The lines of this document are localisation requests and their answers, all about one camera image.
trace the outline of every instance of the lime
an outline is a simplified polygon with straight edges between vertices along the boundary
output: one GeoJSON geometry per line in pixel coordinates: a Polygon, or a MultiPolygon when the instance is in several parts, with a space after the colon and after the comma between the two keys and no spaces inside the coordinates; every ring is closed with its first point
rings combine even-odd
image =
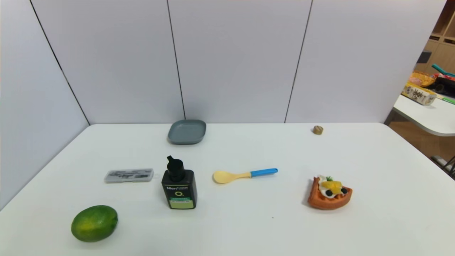
{"type": "Polygon", "coordinates": [[[106,205],[96,205],[80,212],[71,224],[71,233],[84,242],[96,242],[110,236],[117,226],[117,212],[106,205]]]}

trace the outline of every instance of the yellow spoon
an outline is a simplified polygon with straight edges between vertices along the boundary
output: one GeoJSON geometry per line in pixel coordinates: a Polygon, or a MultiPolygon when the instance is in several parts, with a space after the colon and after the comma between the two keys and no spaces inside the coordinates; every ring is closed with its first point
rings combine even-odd
{"type": "Polygon", "coordinates": [[[242,174],[233,174],[225,171],[216,171],[213,173],[213,179],[215,180],[216,183],[229,183],[239,178],[252,178],[261,175],[274,174],[276,172],[278,172],[277,168],[246,172],[242,174]]]}

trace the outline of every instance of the black bottle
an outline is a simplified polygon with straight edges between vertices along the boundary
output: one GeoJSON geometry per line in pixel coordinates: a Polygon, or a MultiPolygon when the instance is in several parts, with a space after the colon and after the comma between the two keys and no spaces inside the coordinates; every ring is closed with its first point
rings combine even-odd
{"type": "Polygon", "coordinates": [[[194,172],[185,170],[183,162],[168,156],[167,171],[161,184],[171,209],[194,209],[197,201],[194,172]]]}

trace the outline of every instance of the white wall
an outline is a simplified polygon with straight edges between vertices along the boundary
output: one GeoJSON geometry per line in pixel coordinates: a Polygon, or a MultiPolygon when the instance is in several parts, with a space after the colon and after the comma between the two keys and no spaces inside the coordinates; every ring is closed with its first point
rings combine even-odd
{"type": "Polygon", "coordinates": [[[32,2],[90,124],[184,118],[166,0],[32,2]]]}
{"type": "Polygon", "coordinates": [[[169,0],[187,118],[282,123],[311,0],[169,0]]]}
{"type": "Polygon", "coordinates": [[[0,30],[1,209],[88,124],[28,0],[2,0],[0,30]]]}
{"type": "Polygon", "coordinates": [[[314,0],[286,122],[383,122],[445,0],[314,0]]]}

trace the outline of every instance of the bottle pump head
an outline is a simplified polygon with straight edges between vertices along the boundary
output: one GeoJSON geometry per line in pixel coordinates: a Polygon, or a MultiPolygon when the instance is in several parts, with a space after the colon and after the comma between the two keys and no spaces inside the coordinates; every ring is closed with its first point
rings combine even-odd
{"type": "Polygon", "coordinates": [[[167,160],[167,170],[169,171],[169,176],[173,182],[179,182],[185,177],[185,168],[183,167],[183,162],[179,159],[174,159],[172,156],[168,156],[167,160]]]}

